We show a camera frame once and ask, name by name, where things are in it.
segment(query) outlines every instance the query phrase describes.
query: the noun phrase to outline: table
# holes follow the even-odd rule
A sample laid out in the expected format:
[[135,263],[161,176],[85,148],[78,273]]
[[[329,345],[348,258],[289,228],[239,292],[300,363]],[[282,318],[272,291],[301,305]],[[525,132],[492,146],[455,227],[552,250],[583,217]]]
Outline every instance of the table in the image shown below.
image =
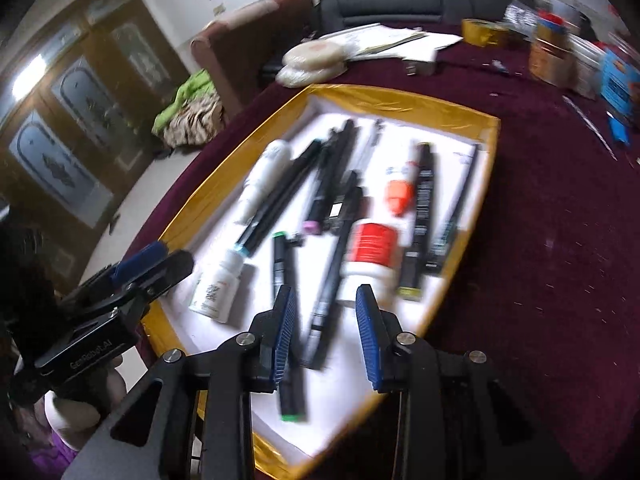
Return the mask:
[[[426,94],[500,118],[484,207],[426,338],[445,351],[490,355],[588,478],[637,478],[640,166],[619,148],[614,161],[562,92],[529,75],[527,58],[522,48],[460,43],[439,54],[433,76],[405,76],[400,60],[386,59],[353,63],[334,82]],[[296,92],[274,84],[234,118],[174,183],[128,253],[156,240],[204,178]],[[610,139],[604,104],[571,98]],[[394,409],[387,399],[317,474],[386,471]]]

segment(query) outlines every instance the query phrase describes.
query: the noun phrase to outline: red lid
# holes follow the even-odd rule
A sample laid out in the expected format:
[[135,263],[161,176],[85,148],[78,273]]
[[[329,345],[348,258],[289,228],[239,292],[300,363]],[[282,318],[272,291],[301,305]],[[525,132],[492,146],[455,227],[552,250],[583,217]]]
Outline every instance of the red lid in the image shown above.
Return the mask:
[[539,10],[538,16],[540,16],[540,18],[542,18],[543,20],[548,20],[552,23],[555,23],[556,25],[564,25],[564,20],[560,16],[548,12],[548,10]]

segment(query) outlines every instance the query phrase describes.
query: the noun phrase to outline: shallow tray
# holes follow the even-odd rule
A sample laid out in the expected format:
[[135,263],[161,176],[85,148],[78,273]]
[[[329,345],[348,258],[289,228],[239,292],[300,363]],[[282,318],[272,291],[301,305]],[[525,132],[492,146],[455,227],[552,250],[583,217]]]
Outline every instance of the shallow tray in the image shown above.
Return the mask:
[[[315,138],[326,138],[331,127],[354,118],[360,127],[355,153],[365,142],[375,119],[383,120],[380,143],[363,176],[365,195],[370,197],[369,217],[399,229],[401,245],[408,245],[415,212],[394,218],[383,203],[385,168],[398,139],[411,136],[428,141],[436,153],[434,232],[445,222],[460,188],[475,142],[481,143],[468,198],[459,222],[459,234],[437,277],[424,278],[424,296],[419,303],[396,298],[388,306],[404,330],[424,333],[436,314],[466,248],[492,170],[499,120],[469,108],[434,98],[389,89],[351,86],[309,86],[296,95],[216,168],[176,215],[161,239],[173,249],[187,248],[196,259],[194,273],[152,305],[143,320],[158,354],[170,348],[188,353],[216,348],[238,332],[247,330],[257,312],[271,308],[271,237],[267,237],[248,260],[227,324],[220,324],[188,309],[198,270],[233,243],[243,226],[233,224],[234,202],[241,184],[264,147],[274,139],[290,140],[298,156]],[[272,233],[300,230],[306,213],[314,174],[276,222]],[[308,331],[310,314],[323,272],[318,262],[328,262],[336,238],[307,237],[296,251],[299,310],[302,338]],[[307,472],[340,437],[373,409],[382,398],[367,381],[354,310],[344,308],[337,334],[322,371],[305,369],[306,422],[283,422],[278,396],[252,394],[256,465],[275,478],[297,478]]]

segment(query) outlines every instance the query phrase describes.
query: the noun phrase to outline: plastic-wrapped bun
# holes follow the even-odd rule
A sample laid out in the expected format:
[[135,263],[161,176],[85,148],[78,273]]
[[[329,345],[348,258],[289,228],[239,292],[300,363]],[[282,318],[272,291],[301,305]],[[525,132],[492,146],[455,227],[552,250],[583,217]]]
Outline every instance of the plastic-wrapped bun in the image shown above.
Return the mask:
[[333,68],[347,57],[340,45],[326,40],[313,40],[300,43],[289,50],[282,58],[282,64],[298,70],[320,70]]
[[335,64],[329,68],[321,68],[320,70],[298,70],[289,65],[285,65],[278,72],[276,81],[287,88],[300,88],[314,83],[324,83],[338,77],[347,70],[344,63]]

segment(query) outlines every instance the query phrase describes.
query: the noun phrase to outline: tiled floor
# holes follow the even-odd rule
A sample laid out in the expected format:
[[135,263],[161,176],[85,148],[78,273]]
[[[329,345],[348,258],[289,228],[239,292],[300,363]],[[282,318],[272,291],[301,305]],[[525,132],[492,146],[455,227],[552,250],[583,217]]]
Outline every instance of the tiled floor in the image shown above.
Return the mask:
[[[198,152],[188,154],[175,152],[169,158],[151,163],[120,205],[118,210],[120,219],[113,233],[110,235],[107,230],[102,235],[84,270],[82,280],[124,256],[133,238],[160,199],[197,155]],[[145,373],[146,367],[135,348],[124,352],[123,358],[118,371],[127,383],[127,390],[130,390]]]

